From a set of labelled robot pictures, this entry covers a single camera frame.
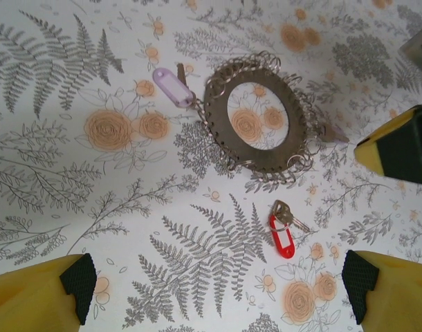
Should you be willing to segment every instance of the red key tag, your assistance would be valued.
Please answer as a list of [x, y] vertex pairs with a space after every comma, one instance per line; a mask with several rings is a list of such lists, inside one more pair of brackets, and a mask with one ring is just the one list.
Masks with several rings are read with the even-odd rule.
[[[283, 223], [277, 221], [274, 214], [272, 214], [269, 219], [269, 225], [274, 230], [279, 230], [285, 227]], [[293, 258], [295, 254], [295, 246], [289, 228], [281, 232], [274, 232], [273, 230], [271, 230], [271, 232], [273, 233], [275, 246], [279, 254], [287, 259]]]

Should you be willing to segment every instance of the black rubber pad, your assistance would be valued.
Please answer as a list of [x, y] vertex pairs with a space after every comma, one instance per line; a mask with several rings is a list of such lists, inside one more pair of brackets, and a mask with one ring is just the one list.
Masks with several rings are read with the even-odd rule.
[[352, 311], [356, 316], [357, 325], [361, 324], [366, 315], [366, 294], [373, 291], [378, 279], [379, 269], [363, 259], [352, 250], [348, 250], [343, 265], [342, 279], [347, 289]]
[[90, 254], [80, 257], [72, 266], [60, 275], [66, 294], [75, 297], [75, 313], [80, 324], [85, 325], [89, 306], [93, 299], [97, 275]]

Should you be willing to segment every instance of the white patterned surface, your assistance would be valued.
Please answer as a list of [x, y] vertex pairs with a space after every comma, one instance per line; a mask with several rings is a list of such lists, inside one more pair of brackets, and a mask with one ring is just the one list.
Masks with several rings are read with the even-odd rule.
[[[0, 273], [91, 253], [81, 331], [361, 331], [345, 252], [422, 263], [422, 186], [353, 157], [422, 103], [397, 53], [422, 28], [422, 1], [258, 2], [0, 0]], [[216, 65], [261, 50], [351, 140], [327, 144], [289, 189], [246, 170], [228, 180], [195, 112], [152, 82], [182, 62], [201, 96]], [[312, 229], [293, 231], [290, 260], [266, 230], [275, 199]]]

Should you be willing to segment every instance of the round metal plate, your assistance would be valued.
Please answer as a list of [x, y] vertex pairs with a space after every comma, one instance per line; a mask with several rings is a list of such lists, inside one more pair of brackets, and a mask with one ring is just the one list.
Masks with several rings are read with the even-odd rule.
[[[233, 64], [232, 67], [237, 67], [237, 65], [241, 66], [241, 64]], [[298, 161], [298, 158], [291, 160], [290, 158], [299, 153], [306, 137], [304, 113], [294, 93], [280, 76], [266, 69], [241, 72], [226, 82], [223, 90], [223, 87], [216, 86], [215, 82], [225, 80], [228, 71], [231, 72], [229, 66], [216, 72], [206, 86], [205, 117], [212, 135], [222, 148], [235, 153], [237, 164], [245, 163], [249, 169], [268, 173], [288, 169]], [[237, 135], [231, 125], [228, 116], [228, 98], [236, 86], [247, 82], [257, 83], [270, 89], [285, 107], [289, 121], [288, 135], [273, 149], [262, 150], [251, 147]]]

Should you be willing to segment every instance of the floral wallpaper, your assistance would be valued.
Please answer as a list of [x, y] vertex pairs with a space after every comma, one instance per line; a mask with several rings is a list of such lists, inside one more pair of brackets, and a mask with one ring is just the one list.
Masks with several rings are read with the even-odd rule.
[[[422, 0], [0, 0], [0, 274], [91, 253], [81, 331], [362, 331], [346, 251], [422, 263], [422, 186], [353, 154], [422, 104], [422, 74], [397, 51], [420, 29]], [[218, 65], [261, 50], [350, 139], [323, 143], [289, 187], [229, 172], [197, 113], [152, 79], [182, 63], [202, 98]], [[287, 137], [262, 85], [237, 86], [227, 111], [253, 147]], [[292, 229], [292, 259], [267, 228], [276, 199], [310, 227]]]

